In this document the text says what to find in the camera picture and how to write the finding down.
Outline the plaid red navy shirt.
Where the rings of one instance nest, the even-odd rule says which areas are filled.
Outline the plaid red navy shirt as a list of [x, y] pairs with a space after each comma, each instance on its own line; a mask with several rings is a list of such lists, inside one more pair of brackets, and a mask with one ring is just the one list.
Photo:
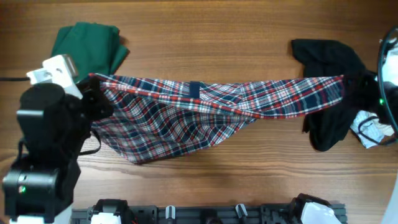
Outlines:
[[335, 104], [318, 78], [233, 84], [98, 75], [114, 109], [95, 121], [101, 140], [133, 164], [215, 146], [259, 119], [305, 116]]

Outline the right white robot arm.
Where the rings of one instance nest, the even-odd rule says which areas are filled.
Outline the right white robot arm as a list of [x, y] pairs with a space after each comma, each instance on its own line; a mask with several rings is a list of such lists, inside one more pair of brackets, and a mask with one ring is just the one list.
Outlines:
[[[380, 41], [377, 72], [360, 71], [345, 77], [345, 102], [369, 114], [356, 125], [356, 135], [377, 146], [397, 143], [397, 26]], [[384, 140], [376, 140], [364, 127], [378, 122], [392, 129]]]

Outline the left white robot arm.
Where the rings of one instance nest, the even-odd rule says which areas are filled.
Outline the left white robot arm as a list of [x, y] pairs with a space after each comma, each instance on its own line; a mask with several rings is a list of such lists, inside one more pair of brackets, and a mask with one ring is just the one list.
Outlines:
[[28, 72], [31, 87], [20, 98], [17, 120], [23, 137], [4, 176], [5, 214], [11, 223], [68, 223], [77, 163], [86, 139], [98, 137], [94, 121], [113, 114], [97, 78], [75, 81], [78, 70], [67, 54]]

